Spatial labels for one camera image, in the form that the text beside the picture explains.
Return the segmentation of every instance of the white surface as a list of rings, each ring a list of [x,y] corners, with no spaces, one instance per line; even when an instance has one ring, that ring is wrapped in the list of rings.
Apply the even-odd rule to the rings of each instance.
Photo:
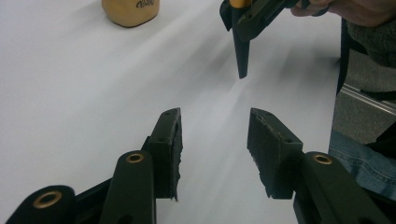
[[[327,151],[340,19],[282,12],[251,42],[239,80],[221,1],[162,0],[133,29],[100,1],[0,3],[0,222],[48,185],[76,194],[110,178],[160,114],[181,107],[179,202],[159,224],[296,223],[292,201],[268,199],[247,150],[251,107]]]

